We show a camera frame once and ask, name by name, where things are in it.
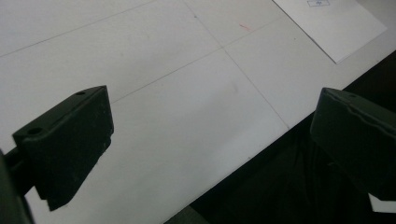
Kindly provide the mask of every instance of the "red mark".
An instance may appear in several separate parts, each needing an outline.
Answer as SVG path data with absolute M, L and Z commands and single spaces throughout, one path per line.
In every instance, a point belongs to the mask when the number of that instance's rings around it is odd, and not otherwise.
M 244 28 L 246 31 L 249 31 L 249 32 L 251 31 L 251 29 L 248 28 L 248 27 L 245 26 L 245 25 L 239 24 L 239 26 L 242 27 L 242 28 Z

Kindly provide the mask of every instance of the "tabletop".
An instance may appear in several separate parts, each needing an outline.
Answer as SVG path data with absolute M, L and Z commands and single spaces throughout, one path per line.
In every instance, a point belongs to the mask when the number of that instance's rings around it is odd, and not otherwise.
M 0 2 L 0 148 L 74 92 L 107 85 L 112 144 L 36 223 L 162 223 L 396 50 L 396 1 L 358 0 L 388 30 L 334 63 L 270 0 Z

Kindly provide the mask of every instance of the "sheet of paper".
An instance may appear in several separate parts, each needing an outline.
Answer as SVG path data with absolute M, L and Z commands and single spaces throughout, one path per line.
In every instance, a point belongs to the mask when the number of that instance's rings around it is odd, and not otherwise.
M 370 202 L 374 212 L 396 213 L 396 202 L 384 202 L 369 194 Z
M 335 62 L 387 30 L 356 0 L 274 0 Z

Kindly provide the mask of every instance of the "dark floor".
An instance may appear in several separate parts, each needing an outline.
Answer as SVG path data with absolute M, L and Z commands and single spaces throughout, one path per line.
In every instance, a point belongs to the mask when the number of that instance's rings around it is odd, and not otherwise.
M 345 91 L 396 112 L 396 52 Z M 396 223 L 396 215 L 372 212 L 367 194 L 356 190 L 318 151 L 309 135 L 312 118 L 307 117 L 168 223 Z M 319 162 L 315 172 L 313 158 Z M 319 175 L 319 189 L 312 189 L 312 175 Z

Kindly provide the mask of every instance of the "screw hole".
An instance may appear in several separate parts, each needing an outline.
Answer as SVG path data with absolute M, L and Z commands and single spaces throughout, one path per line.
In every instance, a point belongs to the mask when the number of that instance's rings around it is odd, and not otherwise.
M 42 128 L 33 128 L 33 129 L 29 130 L 27 133 L 33 135 L 33 134 L 41 133 L 42 131 L 43 131 Z

